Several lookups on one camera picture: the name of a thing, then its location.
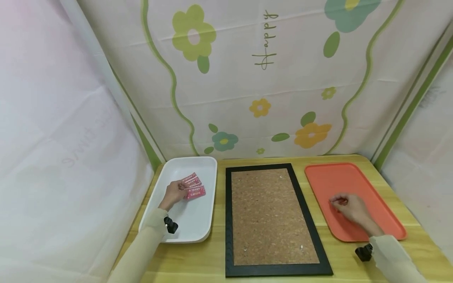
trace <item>red card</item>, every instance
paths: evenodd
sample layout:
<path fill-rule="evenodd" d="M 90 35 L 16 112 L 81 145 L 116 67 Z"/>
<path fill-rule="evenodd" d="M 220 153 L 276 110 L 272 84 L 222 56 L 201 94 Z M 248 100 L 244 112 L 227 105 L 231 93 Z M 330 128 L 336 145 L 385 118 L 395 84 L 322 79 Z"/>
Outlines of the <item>red card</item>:
<path fill-rule="evenodd" d="M 204 189 L 204 186 L 191 187 L 186 190 L 189 191 L 189 194 L 187 194 L 187 196 L 185 197 L 185 199 L 187 200 L 199 198 L 206 195 L 206 190 Z"/>
<path fill-rule="evenodd" d="M 185 182 L 189 187 L 197 187 L 201 186 L 201 181 L 198 177 L 193 178 L 192 180 L 189 180 Z"/>
<path fill-rule="evenodd" d="M 183 182 L 187 182 L 189 181 L 190 179 L 193 179 L 195 178 L 197 175 L 195 174 L 195 172 L 193 172 L 191 175 L 187 176 L 186 178 L 182 179 Z"/>

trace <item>green stripe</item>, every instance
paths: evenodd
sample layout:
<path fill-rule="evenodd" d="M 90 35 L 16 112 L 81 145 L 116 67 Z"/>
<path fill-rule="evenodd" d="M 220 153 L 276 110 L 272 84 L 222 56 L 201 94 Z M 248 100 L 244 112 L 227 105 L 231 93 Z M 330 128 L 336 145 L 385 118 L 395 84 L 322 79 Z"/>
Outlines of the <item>green stripe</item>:
<path fill-rule="evenodd" d="M 137 107 L 135 106 L 134 102 L 132 101 L 132 99 L 130 98 L 129 96 L 129 93 L 126 91 L 126 89 L 124 88 L 124 85 L 121 83 L 118 75 L 116 74 L 115 70 L 113 69 L 112 65 L 109 63 L 110 65 L 110 69 L 112 70 L 113 72 L 113 75 L 115 76 L 116 78 L 116 81 L 118 82 L 118 84 L 121 86 L 121 89 L 123 90 L 123 92 L 126 94 L 127 98 L 129 99 L 129 102 L 132 104 L 133 108 L 135 109 L 135 111 L 137 112 L 137 115 L 139 116 L 140 120 L 142 121 L 143 125 L 145 125 L 145 128 L 146 130 L 148 131 L 148 134 L 150 135 L 150 137 L 153 139 L 154 141 L 154 144 L 157 146 L 157 150 L 160 152 L 160 154 L 162 154 L 162 157 L 164 158 L 165 161 L 167 161 L 167 159 L 165 158 L 164 156 L 164 153 L 162 152 L 162 150 L 160 150 L 159 148 L 159 145 L 156 143 L 156 139 L 153 137 L 153 135 L 151 134 L 151 131 L 149 130 L 148 126 L 146 125 L 145 121 L 143 120 L 142 116 L 140 115 L 140 112 L 137 110 Z"/>
<path fill-rule="evenodd" d="M 141 128 L 139 127 L 139 125 L 137 124 L 137 121 L 134 119 L 133 116 L 132 116 L 132 120 L 134 120 L 134 124 L 137 128 L 137 131 L 139 132 L 140 138 L 141 138 L 143 146 L 145 148 L 146 155 L 148 156 L 149 161 L 151 162 L 151 167 L 153 168 L 153 171 L 156 172 L 157 167 L 160 164 L 162 164 L 162 162 L 160 161 L 159 157 L 157 156 L 156 152 L 154 151 L 153 147 L 149 143 L 148 139 L 145 137 L 143 131 L 141 130 Z"/>
<path fill-rule="evenodd" d="M 453 49 L 453 36 L 449 39 L 447 46 L 443 49 L 442 53 L 440 54 L 439 58 L 437 59 L 436 63 L 434 64 L 433 68 L 429 72 L 428 76 L 426 77 L 425 81 L 423 82 L 422 86 L 420 87 L 419 91 L 415 95 L 414 99 L 410 103 L 409 107 L 407 108 L 406 112 L 401 117 L 400 121 L 395 127 L 395 130 L 391 134 L 389 140 L 385 144 L 384 148 L 382 149 L 381 153 L 376 159 L 374 166 L 377 170 L 381 170 L 384 161 L 386 160 L 387 156 L 393 145 L 395 144 L 396 140 L 401 134 L 404 126 L 406 125 L 407 121 L 411 117 L 412 113 L 416 109 L 417 105 L 420 103 L 420 100 L 423 98 L 423 95 L 428 90 L 429 86 L 433 82 L 434 78 L 436 77 L 437 73 L 439 72 L 440 68 L 442 67 L 445 60 L 448 59 L 451 51 Z"/>
<path fill-rule="evenodd" d="M 390 123 L 390 126 L 388 127 L 386 133 L 384 134 L 384 136 L 382 137 L 380 143 L 378 144 L 378 146 L 376 147 L 376 151 L 373 153 L 373 156 L 371 157 L 370 160 L 373 160 L 374 156 L 376 155 L 376 153 L 379 151 L 379 148 L 381 147 L 381 144 L 384 142 L 384 140 L 386 139 L 386 136 L 387 134 L 389 133 L 391 127 L 393 126 L 393 124 L 395 123 L 396 121 L 396 118 L 398 117 L 398 115 L 400 114 L 401 110 L 403 109 L 403 106 L 406 104 L 407 100 L 409 99 L 410 97 L 410 94 L 412 93 L 412 91 L 414 90 L 414 87 L 415 85 L 418 83 L 424 69 L 426 68 L 426 65 L 428 64 L 428 61 L 431 59 L 431 56 L 433 55 L 433 52 L 434 50 L 437 48 L 437 45 L 439 44 L 439 41 L 440 39 L 442 38 L 439 37 L 439 39 L 437 40 L 436 44 L 434 45 L 433 49 L 431 49 L 431 52 L 429 53 L 428 57 L 426 58 L 425 62 L 423 63 L 422 65 L 422 68 L 420 69 L 419 73 L 417 74 L 417 77 L 415 77 L 415 80 L 414 80 L 414 83 L 412 83 L 412 86 L 410 87 L 409 91 L 407 92 L 406 94 L 406 97 L 404 98 L 403 100 L 403 103 L 401 104 L 400 108 L 398 109 L 395 117 L 393 117 L 393 120 L 392 122 Z"/>
<path fill-rule="evenodd" d="M 368 46 L 366 48 L 366 71 L 365 71 L 365 75 L 363 77 L 363 81 L 362 81 L 362 84 L 360 84 L 360 87 L 359 89 L 357 90 L 357 92 L 354 94 L 353 97 L 351 97 L 350 100 L 348 100 L 346 102 L 346 104 L 344 105 L 343 107 L 343 110 L 341 111 L 341 117 L 343 119 L 343 128 L 341 130 L 341 133 L 340 133 L 340 136 L 338 137 L 337 141 L 335 142 L 335 144 L 332 146 L 331 149 L 329 149 L 324 155 L 327 155 L 327 154 L 330 154 L 332 151 L 335 150 L 335 148 L 341 143 L 341 141 L 343 140 L 343 137 L 344 137 L 344 134 L 346 133 L 346 129 L 347 129 L 347 124 L 348 124 L 348 120 L 347 120 L 347 116 L 346 116 L 346 112 L 347 112 L 347 109 L 348 107 L 351 105 L 351 103 L 361 94 L 361 92 L 363 91 L 363 89 L 365 88 L 365 86 L 367 85 L 368 83 L 368 79 L 370 78 L 370 75 L 371 75 L 371 70 L 373 69 L 373 58 L 371 56 L 371 53 L 373 51 L 373 47 L 374 47 L 374 44 L 376 43 L 376 40 L 378 39 L 378 37 L 380 36 L 380 34 L 388 27 L 388 25 L 392 22 L 393 18 L 396 16 L 396 14 L 398 13 L 400 7 L 402 6 L 402 4 L 404 3 L 404 0 L 398 0 L 398 2 L 396 3 L 395 7 L 393 8 L 392 12 L 390 13 L 389 17 L 386 19 L 386 21 L 380 26 L 380 28 L 375 32 L 375 34 L 373 35 L 373 37 L 371 38 L 370 42 L 368 43 Z"/>
<path fill-rule="evenodd" d="M 190 134 L 189 134 L 189 143 L 190 147 L 192 148 L 193 153 L 196 156 L 200 156 L 198 154 L 197 149 L 195 148 L 195 145 L 193 144 L 193 135 L 195 133 L 195 127 L 193 126 L 193 123 L 181 113 L 181 110 L 179 110 L 178 104 L 176 102 L 176 75 L 173 71 L 173 69 L 170 67 L 170 65 L 164 60 L 164 58 L 159 54 L 157 51 L 156 46 L 154 45 L 153 39 L 151 37 L 151 32 L 149 31 L 148 27 L 148 0 L 142 0 L 142 6 L 141 6 L 141 18 L 142 18 L 142 25 L 143 25 L 143 30 L 145 32 L 145 38 L 146 41 L 148 42 L 148 46 L 153 52 L 153 54 L 156 56 L 156 58 L 160 61 L 160 63 L 168 70 L 168 72 L 171 75 L 172 78 L 172 87 L 171 87 L 171 102 L 173 105 L 173 108 L 176 110 L 177 114 L 179 117 L 181 117 L 184 121 L 189 124 L 190 127 Z"/>

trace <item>white tray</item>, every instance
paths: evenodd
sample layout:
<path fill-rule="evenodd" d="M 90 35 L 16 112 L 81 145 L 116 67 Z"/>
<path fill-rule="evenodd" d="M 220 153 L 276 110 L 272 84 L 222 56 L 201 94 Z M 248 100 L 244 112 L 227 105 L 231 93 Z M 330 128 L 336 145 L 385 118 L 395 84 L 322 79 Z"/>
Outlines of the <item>white tray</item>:
<path fill-rule="evenodd" d="M 217 161 L 209 156 L 173 158 L 164 165 L 140 221 L 139 231 L 145 215 L 159 206 L 170 182 L 193 172 L 204 185 L 206 195 L 189 201 L 182 200 L 173 206 L 169 217 L 179 228 L 175 234 L 166 233 L 162 243 L 198 243 L 209 236 L 217 178 Z"/>

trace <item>green leaf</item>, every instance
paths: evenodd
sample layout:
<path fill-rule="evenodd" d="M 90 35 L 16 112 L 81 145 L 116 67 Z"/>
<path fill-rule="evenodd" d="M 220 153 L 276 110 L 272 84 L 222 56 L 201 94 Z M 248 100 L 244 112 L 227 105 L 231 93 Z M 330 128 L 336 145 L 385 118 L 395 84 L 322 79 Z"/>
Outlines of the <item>green leaf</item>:
<path fill-rule="evenodd" d="M 198 69 L 203 74 L 209 71 L 209 57 L 199 56 L 197 59 Z"/>
<path fill-rule="evenodd" d="M 276 134 L 275 136 L 272 137 L 271 140 L 274 142 L 278 142 L 278 141 L 282 141 L 285 139 L 289 139 L 289 134 L 287 134 L 287 133 Z"/>
<path fill-rule="evenodd" d="M 208 127 L 209 127 L 209 129 L 211 130 L 211 132 L 213 132 L 213 133 L 216 133 L 216 132 L 219 131 L 219 129 L 217 128 L 217 126 L 214 125 L 214 124 L 209 124 Z"/>
<path fill-rule="evenodd" d="M 313 123 L 314 120 L 316 119 L 316 113 L 313 111 L 307 112 L 304 116 L 302 116 L 302 119 L 300 119 L 300 124 L 302 127 L 305 127 L 306 124 Z"/>
<path fill-rule="evenodd" d="M 329 36 L 324 43 L 324 56 L 327 58 L 332 57 L 337 52 L 338 46 L 340 45 L 340 33 L 334 32 Z"/>
<path fill-rule="evenodd" d="M 205 154 L 210 154 L 210 153 L 213 152 L 213 151 L 214 151 L 214 148 L 213 148 L 212 146 L 210 146 L 210 147 L 204 149 L 204 153 L 205 153 Z"/>

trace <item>cork board with black frame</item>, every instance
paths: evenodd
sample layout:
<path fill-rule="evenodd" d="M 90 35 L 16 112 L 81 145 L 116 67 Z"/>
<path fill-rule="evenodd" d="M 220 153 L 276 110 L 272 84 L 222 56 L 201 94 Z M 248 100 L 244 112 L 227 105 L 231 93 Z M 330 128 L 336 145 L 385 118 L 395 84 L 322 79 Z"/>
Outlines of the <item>cork board with black frame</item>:
<path fill-rule="evenodd" d="M 226 168 L 225 276 L 333 275 L 290 163 Z"/>

